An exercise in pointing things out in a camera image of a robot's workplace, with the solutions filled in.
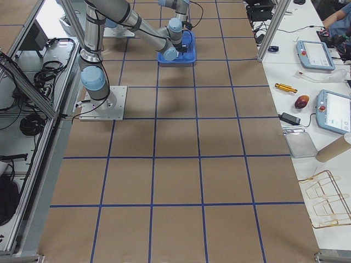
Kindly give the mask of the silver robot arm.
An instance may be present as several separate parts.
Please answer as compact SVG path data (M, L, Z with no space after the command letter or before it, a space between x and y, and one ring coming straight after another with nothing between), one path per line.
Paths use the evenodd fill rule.
M171 8L175 17L166 26L155 29L136 13L128 1L86 1L86 25L80 51L80 78L93 109L104 110L115 104L110 82L103 65L104 55L113 52L116 40L105 40L106 28L123 27L149 43L167 61L183 52L182 34L187 21L189 1L159 1Z
M186 22L189 2L189 0L158 0L158 5L173 9L175 17L181 22Z

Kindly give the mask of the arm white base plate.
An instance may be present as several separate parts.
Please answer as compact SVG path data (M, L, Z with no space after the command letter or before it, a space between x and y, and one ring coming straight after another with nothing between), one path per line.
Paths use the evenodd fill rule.
M85 93L85 100L89 102L82 104L81 121L122 121L124 116L124 108L127 97L126 85L112 85L110 94L106 101L101 102L91 100L88 92Z
M135 33L126 29L121 25L117 25L114 28L105 27L104 28L104 38L133 38Z

